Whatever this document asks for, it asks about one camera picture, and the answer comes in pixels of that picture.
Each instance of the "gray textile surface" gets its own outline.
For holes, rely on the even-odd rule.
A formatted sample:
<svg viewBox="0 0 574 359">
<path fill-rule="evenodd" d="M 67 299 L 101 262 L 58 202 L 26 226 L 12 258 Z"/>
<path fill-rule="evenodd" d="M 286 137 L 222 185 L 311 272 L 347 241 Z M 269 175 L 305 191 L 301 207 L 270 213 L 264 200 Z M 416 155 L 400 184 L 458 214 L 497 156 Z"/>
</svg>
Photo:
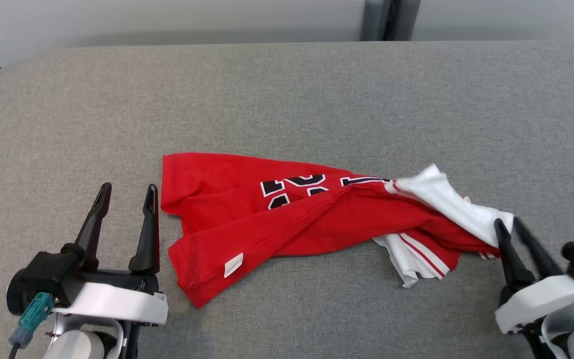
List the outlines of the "gray textile surface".
<svg viewBox="0 0 574 359">
<path fill-rule="evenodd" d="M 98 257 L 127 268 L 161 156 L 188 151 L 390 178 L 436 163 L 460 194 L 521 216 L 565 265 L 574 43 L 101 47 L 4 68 L 0 358 L 16 321 L 4 304 L 14 272 L 73 241 L 105 181 L 114 189 Z M 162 248 L 179 236 L 177 218 L 163 215 Z M 501 264 L 475 254 L 411 289 L 371 241 L 271 259 L 200 311 L 162 258 L 168 323 L 142 331 L 142 358 L 531 357 L 523 338 L 495 325 Z M 18 357 L 40 357 L 45 345 L 39 333 Z"/>
</svg>

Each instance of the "teal cable connector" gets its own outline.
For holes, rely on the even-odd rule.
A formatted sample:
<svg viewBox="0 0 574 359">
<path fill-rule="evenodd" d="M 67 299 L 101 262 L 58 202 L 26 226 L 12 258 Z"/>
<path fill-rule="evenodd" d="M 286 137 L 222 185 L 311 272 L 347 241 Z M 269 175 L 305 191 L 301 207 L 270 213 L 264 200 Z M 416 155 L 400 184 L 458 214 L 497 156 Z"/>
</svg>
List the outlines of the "teal cable connector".
<svg viewBox="0 0 574 359">
<path fill-rule="evenodd" d="M 48 318 L 53 308 L 52 297 L 48 293 L 38 293 L 17 321 L 19 328 L 8 339 L 10 344 L 18 344 L 20 349 L 25 349 L 32 340 L 34 331 Z"/>
</svg>

